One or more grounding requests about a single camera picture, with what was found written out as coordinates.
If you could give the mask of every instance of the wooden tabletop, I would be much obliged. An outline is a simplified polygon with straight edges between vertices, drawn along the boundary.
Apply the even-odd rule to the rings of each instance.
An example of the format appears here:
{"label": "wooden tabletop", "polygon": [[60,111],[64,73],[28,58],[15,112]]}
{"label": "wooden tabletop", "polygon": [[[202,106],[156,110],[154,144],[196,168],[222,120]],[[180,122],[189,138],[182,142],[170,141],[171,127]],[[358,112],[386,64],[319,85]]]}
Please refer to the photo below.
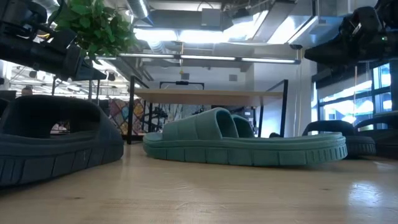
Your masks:
{"label": "wooden tabletop", "polygon": [[262,106],[282,99],[280,92],[219,90],[151,90],[136,88],[134,93],[151,103],[185,105]]}
{"label": "wooden tabletop", "polygon": [[398,223],[398,161],[239,167],[121,161],[0,190],[0,223]]}

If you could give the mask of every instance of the teal slide sandal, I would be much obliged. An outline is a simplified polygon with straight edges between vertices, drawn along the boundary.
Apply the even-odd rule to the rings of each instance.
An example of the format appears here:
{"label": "teal slide sandal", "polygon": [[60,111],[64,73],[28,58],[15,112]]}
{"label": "teal slide sandal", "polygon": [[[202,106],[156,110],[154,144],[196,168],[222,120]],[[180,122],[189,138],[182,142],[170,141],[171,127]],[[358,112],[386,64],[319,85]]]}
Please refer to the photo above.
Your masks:
{"label": "teal slide sandal", "polygon": [[254,138],[244,118],[215,108],[164,126],[144,136],[149,157],[181,162],[239,166],[297,166],[337,161],[347,156],[341,133],[297,138]]}

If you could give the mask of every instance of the black equipment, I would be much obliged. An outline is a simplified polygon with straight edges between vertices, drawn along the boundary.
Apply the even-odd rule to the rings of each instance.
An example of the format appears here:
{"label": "black equipment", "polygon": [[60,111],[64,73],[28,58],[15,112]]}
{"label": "black equipment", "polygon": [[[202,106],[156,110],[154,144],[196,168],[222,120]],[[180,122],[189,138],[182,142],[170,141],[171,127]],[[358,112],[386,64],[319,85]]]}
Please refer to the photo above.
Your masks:
{"label": "black equipment", "polygon": [[[81,48],[73,44],[74,31],[54,31],[46,22],[45,8],[31,0],[1,0],[0,59],[55,74],[63,81],[106,78],[80,56]],[[40,30],[49,36],[35,42]]]}
{"label": "black equipment", "polygon": [[398,58],[398,0],[379,0],[346,16],[339,34],[305,51],[305,58],[325,65],[350,65]]}

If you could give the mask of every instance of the person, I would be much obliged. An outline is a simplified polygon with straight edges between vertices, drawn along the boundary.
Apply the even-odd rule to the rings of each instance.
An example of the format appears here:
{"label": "person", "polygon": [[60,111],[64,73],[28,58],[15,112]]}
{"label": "person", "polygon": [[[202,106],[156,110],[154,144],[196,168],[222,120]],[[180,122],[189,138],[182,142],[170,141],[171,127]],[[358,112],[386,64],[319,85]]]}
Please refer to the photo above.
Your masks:
{"label": "person", "polygon": [[25,88],[22,89],[21,91],[22,96],[30,96],[33,95],[32,87],[26,86]]}

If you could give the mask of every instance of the potted plant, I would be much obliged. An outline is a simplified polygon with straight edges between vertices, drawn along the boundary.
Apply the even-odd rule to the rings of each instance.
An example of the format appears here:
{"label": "potted plant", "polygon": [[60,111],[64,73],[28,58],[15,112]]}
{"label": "potted plant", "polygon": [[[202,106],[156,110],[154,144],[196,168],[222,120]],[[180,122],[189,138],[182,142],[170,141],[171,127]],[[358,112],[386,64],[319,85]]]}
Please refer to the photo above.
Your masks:
{"label": "potted plant", "polygon": [[54,11],[56,30],[71,29],[77,33],[75,43],[82,56],[96,60],[96,55],[116,56],[134,44],[131,23],[124,21],[116,9],[105,7],[103,0],[69,0],[61,11]]}

